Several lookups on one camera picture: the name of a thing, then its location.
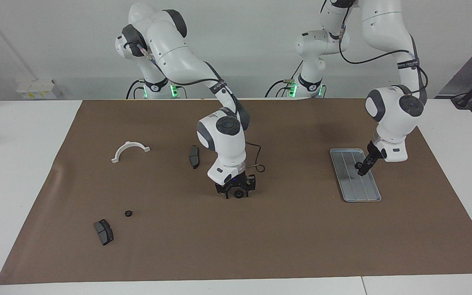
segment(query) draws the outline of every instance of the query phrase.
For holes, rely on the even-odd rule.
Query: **brown mat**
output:
[[[225,200],[206,175],[216,154],[202,148],[198,170],[188,159],[219,103],[85,101],[0,284],[472,273],[472,221],[418,130],[409,161],[375,166],[382,202],[342,200],[329,150],[365,148],[363,103],[244,101],[267,171],[250,198]],[[152,151],[112,164],[126,141]]]

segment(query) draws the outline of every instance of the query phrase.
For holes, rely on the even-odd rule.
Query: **gray tray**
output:
[[[344,200],[350,203],[382,200],[372,172],[362,177],[354,168],[356,162],[365,159],[361,149],[332,149],[330,153]]]

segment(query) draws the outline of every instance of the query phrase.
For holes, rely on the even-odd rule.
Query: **white curved object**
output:
[[[123,153],[124,150],[126,150],[126,149],[128,149],[128,148],[130,148],[130,147],[131,147],[131,148],[132,148],[132,147],[135,147],[135,146],[137,146],[137,147],[139,147],[139,148],[142,148],[142,149],[145,151],[145,153],[148,152],[148,151],[150,151],[150,147],[148,147],[148,146],[144,146],[144,145],[142,145],[142,144],[139,143],[139,142],[129,142],[129,141],[128,141],[128,142],[125,142],[124,145],[120,146],[120,148],[116,151],[116,157],[115,157],[114,159],[112,159],[112,162],[113,162],[113,163],[120,162],[120,155],[121,155],[121,153]]]

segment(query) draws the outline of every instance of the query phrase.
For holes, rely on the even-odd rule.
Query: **green indicator light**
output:
[[[172,91],[172,97],[178,97],[179,95],[179,92],[178,92],[178,89],[176,89],[176,86],[174,85],[170,85],[170,90]]]
[[[298,89],[298,85],[293,84],[293,86],[289,90],[289,96],[295,97],[296,96],[296,89]]]

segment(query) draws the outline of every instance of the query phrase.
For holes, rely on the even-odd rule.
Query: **white tabletop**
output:
[[[81,101],[0,101],[0,271]],[[419,129],[472,219],[472,114],[429,100]],[[90,282],[0,286],[0,294],[472,294],[472,275]]]

